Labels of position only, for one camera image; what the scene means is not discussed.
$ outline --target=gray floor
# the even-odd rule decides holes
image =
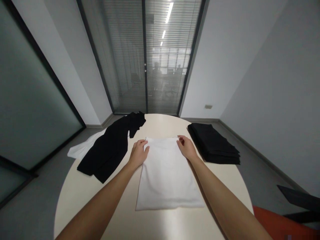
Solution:
[[[113,116],[108,125],[121,116]],[[290,187],[258,156],[219,123],[213,127],[241,154],[238,169],[247,185],[252,204],[278,214],[303,211],[287,202],[277,184]],[[70,147],[84,142],[101,129],[87,128],[39,170],[39,177],[0,210],[1,239],[53,239],[54,216],[64,179],[74,162]]]

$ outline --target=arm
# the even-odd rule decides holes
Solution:
[[[228,239],[271,239],[254,215],[198,157],[192,141],[178,136],[182,154],[192,164],[208,202]]]
[[[57,240],[101,238],[133,173],[147,158],[149,147],[143,151],[147,142],[139,140],[133,145],[128,163],[77,213]]]

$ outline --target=glass door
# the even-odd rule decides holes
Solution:
[[[114,114],[178,115],[205,0],[77,0]]]
[[[0,208],[85,128],[11,1],[0,1]]]
[[[178,115],[201,0],[146,0],[149,113]]]

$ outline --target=black cloth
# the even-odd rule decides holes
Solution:
[[[96,178],[104,183],[116,170],[128,150],[128,131],[133,138],[140,127],[146,122],[144,113],[130,113],[115,121],[99,137],[86,156],[80,162],[77,170]]]
[[[192,123],[188,126],[188,131],[205,161],[218,164],[240,164],[239,151],[211,124]]]

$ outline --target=orange chair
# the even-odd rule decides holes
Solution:
[[[274,240],[320,239],[319,232],[286,217],[253,206],[254,215]]]

